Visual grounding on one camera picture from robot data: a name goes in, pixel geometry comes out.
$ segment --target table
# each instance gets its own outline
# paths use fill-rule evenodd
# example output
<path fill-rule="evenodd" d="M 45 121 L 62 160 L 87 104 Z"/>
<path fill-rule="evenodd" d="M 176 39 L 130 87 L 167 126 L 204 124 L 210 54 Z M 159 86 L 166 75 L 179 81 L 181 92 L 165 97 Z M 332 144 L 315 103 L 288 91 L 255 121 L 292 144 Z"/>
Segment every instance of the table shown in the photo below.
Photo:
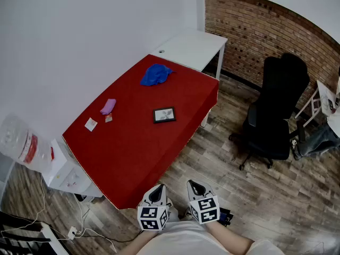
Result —
<path fill-rule="evenodd" d="M 151 54 L 202 72 L 219 52 L 216 79 L 219 79 L 224 47 L 228 39 L 195 29 L 185 29 Z"/>
<path fill-rule="evenodd" d="M 142 86 L 147 68 L 164 64 L 166 82 Z M 64 132 L 75 158 L 118 209 L 135 208 L 190 140 L 217 103 L 218 80 L 148 55 L 100 94 Z M 117 103 L 111 122 L 99 112 L 108 98 Z M 154 124 L 152 111 L 174 106 L 176 121 Z M 90 132 L 89 118 L 98 124 Z"/>
<path fill-rule="evenodd" d="M 329 107 L 328 100 L 332 101 L 333 107 L 335 106 L 336 95 L 330 91 L 322 82 L 317 80 L 318 88 L 315 90 L 313 95 L 309 98 L 307 103 L 303 106 L 303 108 L 299 111 L 299 113 L 295 116 L 295 119 L 304 111 L 304 109 L 310 104 L 312 110 L 312 116 L 304 123 L 304 127 L 312 121 L 315 116 L 317 116 L 320 111 L 325 114 L 327 117 L 332 114 L 332 111 Z"/>

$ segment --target chair base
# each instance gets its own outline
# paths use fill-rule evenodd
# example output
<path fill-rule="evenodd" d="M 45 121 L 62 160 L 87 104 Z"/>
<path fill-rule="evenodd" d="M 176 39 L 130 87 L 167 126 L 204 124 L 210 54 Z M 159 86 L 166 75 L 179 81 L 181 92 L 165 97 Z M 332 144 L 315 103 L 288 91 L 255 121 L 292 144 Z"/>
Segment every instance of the chair base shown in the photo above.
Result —
<path fill-rule="evenodd" d="M 229 136 L 229 141 L 233 141 L 233 138 L 237 138 L 237 139 L 240 139 L 240 140 L 244 140 L 244 136 L 242 134 L 238 134 L 238 133 L 232 133 L 230 136 Z M 245 162 L 250 159 L 250 157 L 253 155 L 253 151 L 250 150 L 248 156 L 246 157 L 246 159 L 244 160 L 244 162 L 239 166 L 239 169 L 242 171 L 244 170 L 244 165 L 245 165 Z M 267 160 L 269 161 L 269 164 L 267 164 L 267 168 L 268 169 L 271 169 L 272 166 L 273 166 L 273 160 L 272 159 L 269 159 L 267 158 Z"/>

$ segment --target forearm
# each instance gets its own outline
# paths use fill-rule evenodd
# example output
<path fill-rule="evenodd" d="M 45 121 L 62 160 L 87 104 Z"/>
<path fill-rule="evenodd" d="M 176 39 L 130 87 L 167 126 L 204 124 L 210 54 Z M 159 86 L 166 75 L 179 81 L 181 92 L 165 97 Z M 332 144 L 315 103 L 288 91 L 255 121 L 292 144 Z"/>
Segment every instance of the forearm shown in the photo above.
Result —
<path fill-rule="evenodd" d="M 128 246 L 118 252 L 119 255 L 136 255 L 152 238 L 158 234 L 158 231 L 144 231 L 137 236 Z"/>
<path fill-rule="evenodd" d="M 233 233 L 217 221 L 207 223 L 206 228 L 227 251 L 234 255 L 245 255 L 254 242 L 251 239 Z"/>

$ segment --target chair backrest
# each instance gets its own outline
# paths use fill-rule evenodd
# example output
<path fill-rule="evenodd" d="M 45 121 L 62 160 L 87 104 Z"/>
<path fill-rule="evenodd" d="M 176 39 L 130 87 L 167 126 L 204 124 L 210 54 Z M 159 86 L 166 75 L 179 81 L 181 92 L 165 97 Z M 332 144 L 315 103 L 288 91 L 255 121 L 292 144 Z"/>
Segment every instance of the chair backrest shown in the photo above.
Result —
<path fill-rule="evenodd" d="M 307 66 L 299 57 L 290 53 L 267 57 L 257 106 L 269 118 L 288 119 L 308 83 Z"/>

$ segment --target red tablecloth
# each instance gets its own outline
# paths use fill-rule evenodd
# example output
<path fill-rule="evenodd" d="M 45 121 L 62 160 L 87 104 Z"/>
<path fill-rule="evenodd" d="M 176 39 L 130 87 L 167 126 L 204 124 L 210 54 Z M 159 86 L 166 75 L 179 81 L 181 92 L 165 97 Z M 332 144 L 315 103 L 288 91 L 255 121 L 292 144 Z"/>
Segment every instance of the red tablecloth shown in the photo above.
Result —
<path fill-rule="evenodd" d="M 166 82 L 142 86 L 148 67 L 174 72 Z M 118 209 L 135 208 L 171 165 L 217 102 L 218 80 L 148 55 L 112 83 L 70 125 L 63 138 L 96 186 Z M 99 112 L 117 99 L 113 120 Z M 175 107 L 177 121 L 154 124 L 153 109 Z M 89 118 L 98 122 L 90 132 Z"/>

